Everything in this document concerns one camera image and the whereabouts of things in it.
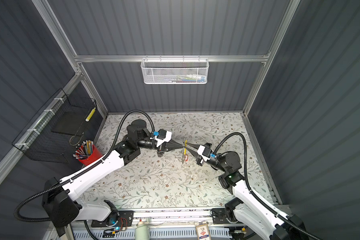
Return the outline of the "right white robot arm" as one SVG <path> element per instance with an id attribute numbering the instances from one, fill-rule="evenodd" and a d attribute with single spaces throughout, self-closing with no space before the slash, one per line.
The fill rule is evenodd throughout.
<path id="1" fill-rule="evenodd" d="M 290 217 L 285 212 L 249 189 L 246 178 L 239 172 L 242 168 L 238 153 L 229 151 L 225 154 L 214 154 L 203 145 L 194 145 L 186 149 L 198 160 L 199 164 L 207 163 L 215 170 L 223 171 L 219 182 L 228 190 L 234 199 L 225 204 L 225 214 L 229 221 L 240 222 L 249 227 L 263 240 L 307 240 L 309 237 L 301 232 L 304 223 L 298 217 Z M 300 230 L 285 223 L 281 217 L 291 220 Z"/>

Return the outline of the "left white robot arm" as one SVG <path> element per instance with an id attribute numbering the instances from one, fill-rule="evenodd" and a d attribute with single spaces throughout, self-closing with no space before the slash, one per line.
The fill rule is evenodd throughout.
<path id="1" fill-rule="evenodd" d="M 108 157 L 102 156 L 80 171 L 62 178 L 51 179 L 46 187 L 55 187 L 43 197 L 42 206 L 63 240 L 72 240 L 69 229 L 75 221 L 94 220 L 107 227 L 120 231 L 127 227 L 128 221 L 121 217 L 118 209 L 109 200 L 90 203 L 81 195 L 108 174 L 124 167 L 141 153 L 141 149 L 157 151 L 159 157 L 165 152 L 183 148 L 183 144 L 172 140 L 172 133 L 160 129 L 150 133 L 144 120 L 134 120 L 127 126 L 127 135 L 111 148 Z"/>

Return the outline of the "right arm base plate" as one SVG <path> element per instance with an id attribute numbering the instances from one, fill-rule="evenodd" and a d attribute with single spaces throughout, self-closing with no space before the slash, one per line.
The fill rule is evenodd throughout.
<path id="1" fill-rule="evenodd" d="M 224 208 L 212 208 L 210 210 L 210 215 L 213 219 L 213 223 L 215 225 L 222 224 L 236 224 L 236 222 L 232 222 L 227 218 L 226 210 Z"/>

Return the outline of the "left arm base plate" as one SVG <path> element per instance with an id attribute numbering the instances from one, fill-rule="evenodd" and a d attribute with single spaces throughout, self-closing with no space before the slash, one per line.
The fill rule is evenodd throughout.
<path id="1" fill-rule="evenodd" d="M 92 228 L 105 228 L 105 227 L 131 227 L 134 219 L 134 211 L 118 211 L 118 214 L 111 213 L 110 217 L 107 217 L 104 221 L 99 222 L 93 220 L 91 222 Z"/>

